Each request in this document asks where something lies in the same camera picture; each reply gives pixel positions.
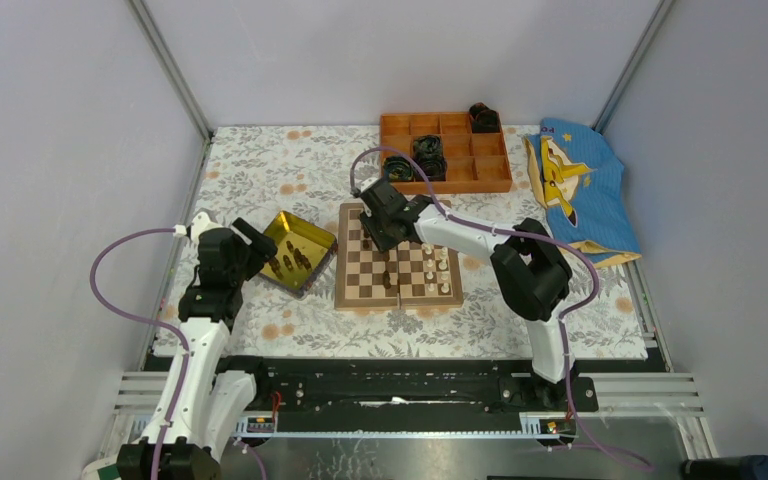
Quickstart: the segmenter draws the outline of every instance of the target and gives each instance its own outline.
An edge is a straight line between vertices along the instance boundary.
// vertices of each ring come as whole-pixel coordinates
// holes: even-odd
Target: floral tablecloth
[[[522,136],[536,127],[505,127],[514,186],[504,194],[441,195],[452,208],[487,219],[533,217],[545,224],[526,175]],[[213,140],[195,209],[208,209],[222,224],[243,217],[265,228],[287,210],[337,233],[340,204],[352,201],[348,171],[363,150],[378,144],[377,126],[223,127]],[[359,166],[358,179],[376,175],[375,155]],[[572,294],[590,288],[587,270],[573,267]],[[186,246],[160,318],[177,323],[177,304],[189,284],[196,250]],[[255,278],[243,288],[227,354],[308,357],[472,357],[531,356],[524,320],[504,303],[493,270],[460,256],[464,304],[455,309],[414,312],[334,310],[336,260],[302,300]],[[578,358],[645,358],[646,350],[622,267],[600,269],[602,290],[569,316],[573,353]],[[161,330],[156,355],[171,355],[177,341]]]

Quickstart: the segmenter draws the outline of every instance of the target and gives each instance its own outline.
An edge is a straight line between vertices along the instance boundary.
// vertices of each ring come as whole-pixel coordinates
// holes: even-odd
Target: wooden chessboard
[[[402,242],[390,251],[379,252],[361,226],[361,212],[362,203],[340,205],[337,310],[463,305],[458,252],[433,245],[428,253],[422,245],[410,242]],[[440,268],[441,261],[445,262],[445,269]]]

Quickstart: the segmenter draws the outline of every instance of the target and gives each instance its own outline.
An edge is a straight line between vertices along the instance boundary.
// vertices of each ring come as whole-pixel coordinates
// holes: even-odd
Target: blue cloth
[[[640,246],[622,204],[624,167],[605,139],[585,125],[547,118],[541,133],[527,141],[533,147],[529,162],[540,173],[540,185],[532,179],[532,188],[535,194],[542,190],[552,235],[597,266],[638,258]]]

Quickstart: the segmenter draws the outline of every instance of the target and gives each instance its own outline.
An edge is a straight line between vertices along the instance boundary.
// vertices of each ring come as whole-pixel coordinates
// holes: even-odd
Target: gold tray
[[[307,293],[337,251],[336,236],[289,212],[279,213],[263,234],[275,241],[278,247],[275,258],[280,263],[281,277],[275,274],[269,264],[263,267],[260,275],[298,298]],[[290,244],[294,250],[300,250],[307,257],[311,266],[309,270],[294,261]],[[285,266],[285,256],[290,260],[292,270]]]

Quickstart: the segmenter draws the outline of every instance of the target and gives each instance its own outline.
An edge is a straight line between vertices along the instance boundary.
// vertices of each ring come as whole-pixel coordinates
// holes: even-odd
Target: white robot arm
[[[449,220],[424,195],[408,201],[384,178],[365,182],[357,194],[365,205],[361,223],[379,250],[389,250],[408,240],[449,247],[491,263],[505,302],[526,320],[534,373],[551,384],[562,383],[564,349],[558,319],[552,313],[569,293],[570,267],[554,246],[494,231],[523,230],[547,235],[539,222],[529,219],[516,225],[493,224],[456,214],[491,231],[470,228]],[[522,255],[530,257],[529,264]],[[570,356],[570,366],[574,361]]]
[[[244,220],[233,226],[243,235],[200,212],[191,225],[175,227],[176,236],[198,246],[193,282],[178,303],[187,345],[178,345],[151,421],[136,443],[119,451],[122,480],[148,479],[152,468],[165,471],[165,478],[221,478],[225,442],[254,400],[257,382],[243,371],[216,375],[216,367],[243,304],[243,283],[277,253],[275,243]],[[161,460],[153,465],[158,443]]]

